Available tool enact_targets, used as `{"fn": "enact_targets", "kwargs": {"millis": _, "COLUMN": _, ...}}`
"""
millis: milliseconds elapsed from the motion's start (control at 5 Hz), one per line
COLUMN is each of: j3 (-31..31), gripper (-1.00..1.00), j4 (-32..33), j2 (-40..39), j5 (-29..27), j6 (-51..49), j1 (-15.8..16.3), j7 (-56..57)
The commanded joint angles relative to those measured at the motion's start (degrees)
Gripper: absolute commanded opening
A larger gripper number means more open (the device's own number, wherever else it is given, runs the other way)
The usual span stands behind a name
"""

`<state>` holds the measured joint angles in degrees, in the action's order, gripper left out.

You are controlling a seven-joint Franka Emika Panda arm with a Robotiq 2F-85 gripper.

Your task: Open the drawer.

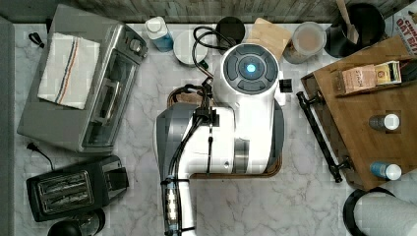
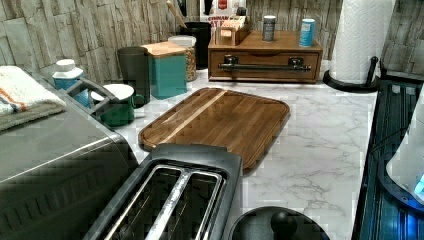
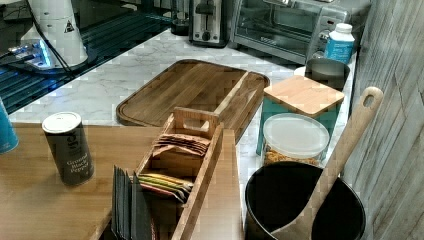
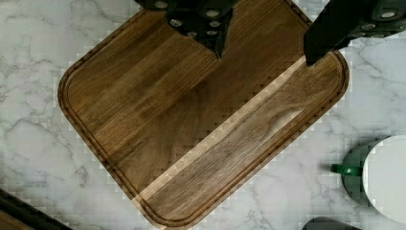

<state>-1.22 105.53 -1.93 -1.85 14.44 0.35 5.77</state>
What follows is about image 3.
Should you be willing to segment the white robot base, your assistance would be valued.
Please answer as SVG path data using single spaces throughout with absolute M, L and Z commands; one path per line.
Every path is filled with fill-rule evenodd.
M 88 59 L 71 0 L 25 0 L 33 26 L 21 43 L 33 47 L 28 64 L 40 70 L 76 68 Z

